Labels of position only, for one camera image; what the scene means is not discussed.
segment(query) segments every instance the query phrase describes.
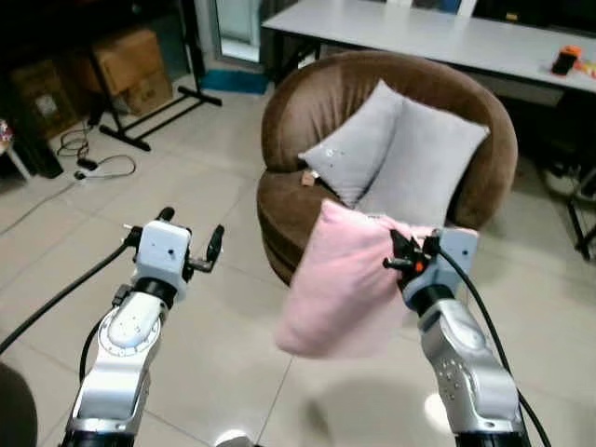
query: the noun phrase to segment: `blue mat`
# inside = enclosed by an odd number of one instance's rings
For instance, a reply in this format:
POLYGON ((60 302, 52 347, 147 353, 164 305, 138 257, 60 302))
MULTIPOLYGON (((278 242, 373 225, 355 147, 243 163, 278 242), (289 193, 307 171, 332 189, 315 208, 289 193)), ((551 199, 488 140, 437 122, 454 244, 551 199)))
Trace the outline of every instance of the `blue mat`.
POLYGON ((237 91, 263 95, 267 89, 268 79, 262 74, 236 72, 230 70, 209 70, 201 87, 211 90, 237 91))

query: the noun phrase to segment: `round chair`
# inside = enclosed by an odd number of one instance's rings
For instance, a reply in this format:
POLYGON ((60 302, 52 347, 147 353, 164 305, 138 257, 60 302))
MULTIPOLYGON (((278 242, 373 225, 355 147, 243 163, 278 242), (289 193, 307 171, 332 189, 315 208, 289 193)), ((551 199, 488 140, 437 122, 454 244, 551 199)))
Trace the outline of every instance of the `round chair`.
POLYGON ((513 182, 517 141, 501 102, 469 76, 446 65, 380 51, 350 51, 290 75, 268 103, 262 145, 266 165, 257 192, 264 249, 289 284, 323 198, 339 201, 324 184, 301 185, 298 154, 339 128, 368 98, 379 79, 426 105, 488 126, 490 136, 470 161, 452 198, 448 220, 480 229, 513 182))

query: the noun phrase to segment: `small tag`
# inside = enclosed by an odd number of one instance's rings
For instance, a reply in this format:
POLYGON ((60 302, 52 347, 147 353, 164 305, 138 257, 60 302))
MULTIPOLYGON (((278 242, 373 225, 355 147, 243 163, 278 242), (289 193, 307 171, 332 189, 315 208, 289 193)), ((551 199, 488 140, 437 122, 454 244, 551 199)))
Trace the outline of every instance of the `small tag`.
POLYGON ((314 186, 315 176, 309 170, 305 170, 302 173, 302 179, 300 180, 302 186, 314 186))

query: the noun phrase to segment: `black metal stand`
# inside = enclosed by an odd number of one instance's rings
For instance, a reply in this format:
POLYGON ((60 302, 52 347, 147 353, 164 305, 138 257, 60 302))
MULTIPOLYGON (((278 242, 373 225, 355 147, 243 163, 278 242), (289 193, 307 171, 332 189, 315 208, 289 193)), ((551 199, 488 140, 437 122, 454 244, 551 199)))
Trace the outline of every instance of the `black metal stand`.
POLYGON ((100 132, 108 135, 112 138, 116 138, 121 142, 125 142, 126 144, 130 144, 138 149, 143 151, 149 152, 151 151, 151 146, 144 141, 143 139, 152 133, 162 129, 172 121, 175 121, 179 117, 187 114, 188 112, 196 109, 198 106, 208 102, 213 105, 222 106, 222 100, 219 98, 214 98, 209 95, 205 95, 200 90, 200 77, 205 73, 205 65, 203 63, 203 57, 199 45, 198 40, 198 25, 196 23, 196 8, 194 0, 181 0, 180 2, 182 11, 182 18, 183 18, 183 25, 184 25, 184 43, 188 47, 188 53, 190 55, 190 61, 192 65, 192 72, 193 78, 195 79, 195 89, 190 89, 186 87, 178 87, 178 92, 181 93, 181 97, 169 102, 168 104, 160 107, 157 110, 154 110, 150 114, 142 116, 141 118, 137 119, 136 121, 123 126, 122 122, 120 121, 120 117, 118 116, 118 111, 115 109, 114 103, 112 102, 112 97, 110 95, 110 89, 108 88, 107 82, 105 81, 105 77, 103 76, 102 69, 100 64, 93 52, 91 46, 88 47, 88 57, 91 62, 91 67, 93 68, 93 72, 97 76, 98 83, 100 85, 100 89, 102 90, 102 99, 104 103, 104 111, 107 112, 112 116, 115 122, 116 129, 112 129, 105 125, 100 125, 100 132), (144 123, 145 121, 160 115, 162 112, 165 112, 169 108, 177 105, 180 102, 186 100, 196 100, 195 103, 189 105, 184 110, 180 111, 178 114, 173 115, 162 121, 161 123, 153 126, 152 128, 146 130, 141 135, 136 137, 132 137, 128 135, 129 130, 136 128, 140 124, 144 123))
POLYGON ((581 253, 586 261, 589 261, 589 244, 590 242, 596 238, 596 225, 594 225, 587 234, 584 234, 584 231, 581 228, 581 224, 579 223, 579 219, 577 217, 577 209, 576 209, 576 200, 577 195, 582 190, 582 188, 588 184, 594 177, 596 176, 596 169, 593 169, 589 172, 586 177, 582 179, 579 183, 573 194, 569 196, 569 200, 567 200, 567 210, 569 211, 569 216, 571 217, 571 223, 574 227, 574 231, 576 232, 577 243, 576 243, 576 250, 581 253))

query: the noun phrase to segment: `pink pillow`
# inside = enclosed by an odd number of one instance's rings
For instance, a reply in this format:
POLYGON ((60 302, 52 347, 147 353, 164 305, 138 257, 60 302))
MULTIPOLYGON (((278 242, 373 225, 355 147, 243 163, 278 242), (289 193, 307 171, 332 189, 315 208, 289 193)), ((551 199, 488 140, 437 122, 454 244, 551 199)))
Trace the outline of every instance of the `pink pillow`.
POLYGON ((406 237, 432 231, 323 201, 276 331, 281 349, 310 358, 358 357, 388 341, 408 313, 399 273, 383 268, 393 255, 392 228, 406 237))

